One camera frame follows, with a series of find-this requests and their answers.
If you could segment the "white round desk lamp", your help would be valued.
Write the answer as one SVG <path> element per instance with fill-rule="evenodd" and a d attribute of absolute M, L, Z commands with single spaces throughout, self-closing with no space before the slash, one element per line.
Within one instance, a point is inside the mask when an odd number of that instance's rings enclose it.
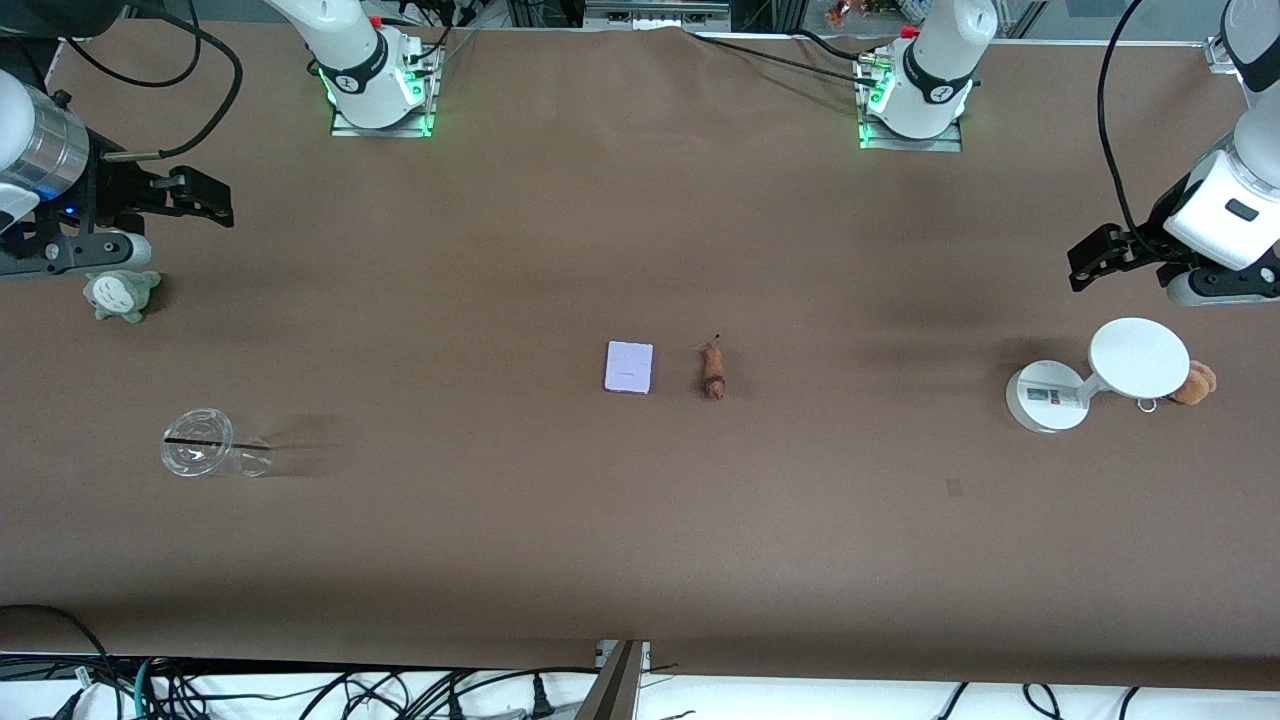
<path fill-rule="evenodd" d="M 1034 433 L 1057 434 L 1079 427 L 1093 398 L 1103 393 L 1129 398 L 1142 413 L 1155 413 L 1160 401 L 1185 380 L 1190 355 L 1166 325 L 1125 316 L 1097 329 L 1087 361 L 1088 377 L 1055 360 L 1030 363 L 1015 372 L 1005 388 L 1011 416 Z"/>

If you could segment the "grey-green plush toy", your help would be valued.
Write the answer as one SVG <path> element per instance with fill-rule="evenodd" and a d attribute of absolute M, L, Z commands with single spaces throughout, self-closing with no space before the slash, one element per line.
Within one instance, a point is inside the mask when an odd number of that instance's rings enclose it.
<path fill-rule="evenodd" d="M 131 324 L 145 320 L 151 293 L 161 284 L 157 272 L 106 270 L 86 275 L 84 299 L 97 320 L 119 316 Z"/>

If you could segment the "clear plastic cup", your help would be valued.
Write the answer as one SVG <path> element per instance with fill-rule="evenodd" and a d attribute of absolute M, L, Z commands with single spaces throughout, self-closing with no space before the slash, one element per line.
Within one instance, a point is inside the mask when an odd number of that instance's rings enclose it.
<path fill-rule="evenodd" d="M 177 418 L 165 437 L 232 439 L 233 446 L 201 447 L 161 442 L 164 466 L 177 477 L 265 477 L 274 466 L 275 448 L 265 439 L 236 428 L 233 420 L 215 407 L 197 407 Z"/>

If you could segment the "brown table cover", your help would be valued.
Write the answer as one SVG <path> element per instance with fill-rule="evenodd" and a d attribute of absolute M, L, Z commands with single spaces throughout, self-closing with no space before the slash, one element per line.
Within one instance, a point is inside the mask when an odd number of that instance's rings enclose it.
<path fill-rule="evenodd" d="M 335 138 L 292 28 L 214 29 L 244 85 L 188 163 L 236 225 L 148 220 L 138 325 L 0 281 L 0 603 L 116 653 L 1280 688 L 1280 304 L 1070 290 L 1100 49 L 992 47 L 961 152 L 877 152 L 837 81 L 677 29 L 454 33 L 431 138 Z M 1217 389 L 1011 416 L 1125 316 Z M 273 469 L 170 473 L 197 407 Z"/>

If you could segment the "brown teddy bear keychain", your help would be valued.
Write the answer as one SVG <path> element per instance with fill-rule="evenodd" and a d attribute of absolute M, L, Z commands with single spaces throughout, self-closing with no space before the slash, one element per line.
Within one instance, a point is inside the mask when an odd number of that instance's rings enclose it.
<path fill-rule="evenodd" d="M 1208 365 L 1190 360 L 1185 380 L 1166 400 L 1181 406 L 1194 406 L 1213 393 L 1217 387 L 1216 373 Z"/>

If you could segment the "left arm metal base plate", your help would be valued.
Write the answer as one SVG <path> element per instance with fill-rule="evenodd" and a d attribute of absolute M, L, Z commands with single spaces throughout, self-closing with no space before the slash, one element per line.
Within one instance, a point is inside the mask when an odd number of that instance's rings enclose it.
<path fill-rule="evenodd" d="M 928 94 L 897 73 L 896 59 L 883 53 L 864 53 L 854 63 L 858 79 L 870 83 L 855 91 L 858 102 L 858 141 L 864 150 L 919 152 L 959 152 L 963 150 L 960 117 L 972 90 L 959 92 L 948 86 L 940 91 L 943 102 L 932 102 Z"/>

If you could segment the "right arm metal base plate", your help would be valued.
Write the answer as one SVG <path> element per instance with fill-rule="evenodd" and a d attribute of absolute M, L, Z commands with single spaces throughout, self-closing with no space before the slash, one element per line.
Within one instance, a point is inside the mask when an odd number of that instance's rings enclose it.
<path fill-rule="evenodd" d="M 333 91 L 326 86 L 326 100 L 332 106 L 332 137 L 365 138 L 430 138 L 435 133 L 436 101 L 440 88 L 442 67 L 434 60 L 421 60 L 398 79 L 403 91 L 415 101 L 397 123 L 381 128 L 364 128 L 353 124 L 339 109 Z"/>

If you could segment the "aluminium frame post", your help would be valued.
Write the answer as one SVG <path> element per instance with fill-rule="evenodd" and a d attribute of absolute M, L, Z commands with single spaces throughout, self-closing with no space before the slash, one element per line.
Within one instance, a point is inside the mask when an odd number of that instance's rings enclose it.
<path fill-rule="evenodd" d="M 605 639 L 596 655 L 599 673 L 573 720 L 635 720 L 640 680 L 652 669 L 650 643 Z"/>

